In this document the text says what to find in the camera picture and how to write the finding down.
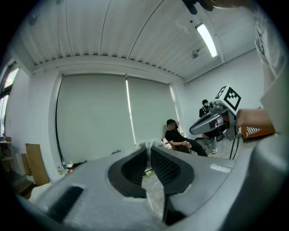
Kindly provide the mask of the grey roller blind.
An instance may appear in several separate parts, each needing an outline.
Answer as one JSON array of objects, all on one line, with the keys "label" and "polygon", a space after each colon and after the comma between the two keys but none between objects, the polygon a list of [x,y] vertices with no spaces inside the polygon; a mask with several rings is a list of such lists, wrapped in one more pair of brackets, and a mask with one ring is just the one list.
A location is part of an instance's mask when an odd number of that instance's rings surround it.
[{"label": "grey roller blind", "polygon": [[127,82],[136,142],[163,139],[167,120],[177,119],[170,86],[133,77]]},{"label": "grey roller blind", "polygon": [[66,162],[90,161],[135,147],[124,76],[63,77],[56,115]]}]

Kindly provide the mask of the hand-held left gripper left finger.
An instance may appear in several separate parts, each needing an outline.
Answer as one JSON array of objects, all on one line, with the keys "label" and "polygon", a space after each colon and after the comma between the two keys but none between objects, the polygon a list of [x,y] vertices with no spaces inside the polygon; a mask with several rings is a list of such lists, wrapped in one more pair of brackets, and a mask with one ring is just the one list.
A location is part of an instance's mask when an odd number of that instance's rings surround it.
[{"label": "hand-held left gripper left finger", "polygon": [[22,206],[45,231],[164,231],[142,187],[146,166],[146,148],[88,161]]}]

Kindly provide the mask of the black white striped cushion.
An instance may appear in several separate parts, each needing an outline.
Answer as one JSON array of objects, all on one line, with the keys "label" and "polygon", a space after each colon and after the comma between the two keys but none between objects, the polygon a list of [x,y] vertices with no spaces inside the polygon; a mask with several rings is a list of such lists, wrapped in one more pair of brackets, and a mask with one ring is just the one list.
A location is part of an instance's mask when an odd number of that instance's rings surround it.
[{"label": "black white striped cushion", "polygon": [[260,129],[247,127],[246,128],[246,137],[248,137],[248,136],[250,136],[252,134],[258,133],[259,131],[260,131]]}]

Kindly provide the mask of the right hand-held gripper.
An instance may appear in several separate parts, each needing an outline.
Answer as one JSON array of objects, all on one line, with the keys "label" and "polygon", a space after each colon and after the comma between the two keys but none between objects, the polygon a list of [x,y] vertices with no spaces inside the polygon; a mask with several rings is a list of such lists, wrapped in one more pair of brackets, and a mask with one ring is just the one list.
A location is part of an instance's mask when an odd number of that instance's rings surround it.
[{"label": "right hand-held gripper", "polygon": [[209,103],[210,113],[195,122],[189,128],[190,133],[223,135],[228,140],[234,140],[239,136],[236,125],[240,101],[240,95],[230,85],[222,87]]}]

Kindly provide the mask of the leaning wooden board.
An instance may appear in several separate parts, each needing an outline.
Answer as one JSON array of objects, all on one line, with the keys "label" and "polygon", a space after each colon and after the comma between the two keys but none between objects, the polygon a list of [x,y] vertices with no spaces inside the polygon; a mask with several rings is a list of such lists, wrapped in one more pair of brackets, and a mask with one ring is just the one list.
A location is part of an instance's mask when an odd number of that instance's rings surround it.
[{"label": "leaning wooden board", "polygon": [[43,163],[40,145],[26,143],[25,147],[28,164],[35,184],[37,186],[48,184],[50,181]]}]

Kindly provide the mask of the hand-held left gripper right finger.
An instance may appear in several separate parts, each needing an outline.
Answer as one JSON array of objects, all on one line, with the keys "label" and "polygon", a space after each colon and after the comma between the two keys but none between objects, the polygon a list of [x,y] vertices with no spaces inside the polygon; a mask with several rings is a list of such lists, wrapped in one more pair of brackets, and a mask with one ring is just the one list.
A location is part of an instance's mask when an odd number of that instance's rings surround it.
[{"label": "hand-held left gripper right finger", "polygon": [[163,185],[163,220],[156,231],[221,231],[240,191],[240,160],[151,148],[151,166]]}]

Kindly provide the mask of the person's beige shirt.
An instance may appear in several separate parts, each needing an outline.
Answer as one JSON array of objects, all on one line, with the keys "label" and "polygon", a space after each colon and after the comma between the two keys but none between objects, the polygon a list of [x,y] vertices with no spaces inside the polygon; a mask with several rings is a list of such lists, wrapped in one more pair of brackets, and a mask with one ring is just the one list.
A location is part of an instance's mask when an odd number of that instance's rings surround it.
[{"label": "person's beige shirt", "polygon": [[261,59],[261,103],[277,133],[289,135],[289,50],[267,13],[256,7],[255,45]]}]

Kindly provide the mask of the long ceiling light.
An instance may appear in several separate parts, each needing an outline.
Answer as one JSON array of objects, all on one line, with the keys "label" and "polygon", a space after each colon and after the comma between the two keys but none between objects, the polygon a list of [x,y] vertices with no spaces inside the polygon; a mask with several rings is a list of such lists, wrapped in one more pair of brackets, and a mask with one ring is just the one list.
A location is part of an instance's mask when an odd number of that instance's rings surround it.
[{"label": "long ceiling light", "polygon": [[207,27],[203,23],[200,23],[196,25],[196,30],[198,31],[203,41],[205,42],[211,56],[216,57],[218,55],[218,52],[214,44],[214,40]]}]

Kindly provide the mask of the orange sofa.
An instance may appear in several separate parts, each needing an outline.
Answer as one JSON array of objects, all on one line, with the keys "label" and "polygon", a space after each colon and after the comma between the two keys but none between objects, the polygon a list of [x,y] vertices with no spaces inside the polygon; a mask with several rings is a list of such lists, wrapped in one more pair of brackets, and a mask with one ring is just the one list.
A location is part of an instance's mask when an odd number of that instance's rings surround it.
[{"label": "orange sofa", "polygon": [[241,127],[241,132],[242,132],[242,137],[243,137],[243,141],[245,140],[249,140],[249,139],[254,139],[254,138],[259,138],[259,137],[264,137],[267,135],[271,135],[271,134],[275,134],[275,130],[274,129],[260,129],[260,131],[258,133],[252,134],[248,137],[246,137],[246,126]]}]

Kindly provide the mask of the clear plastic bag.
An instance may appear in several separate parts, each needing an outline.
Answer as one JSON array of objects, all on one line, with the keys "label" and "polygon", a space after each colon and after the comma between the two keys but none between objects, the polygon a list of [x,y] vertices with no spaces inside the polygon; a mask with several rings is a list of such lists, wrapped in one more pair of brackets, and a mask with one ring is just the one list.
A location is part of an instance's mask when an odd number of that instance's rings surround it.
[{"label": "clear plastic bag", "polygon": [[149,139],[149,140],[142,140],[136,144],[138,148],[145,147],[146,148],[146,155],[147,155],[147,167],[151,168],[151,148],[152,147],[163,147],[165,148],[165,143],[160,139]]}]

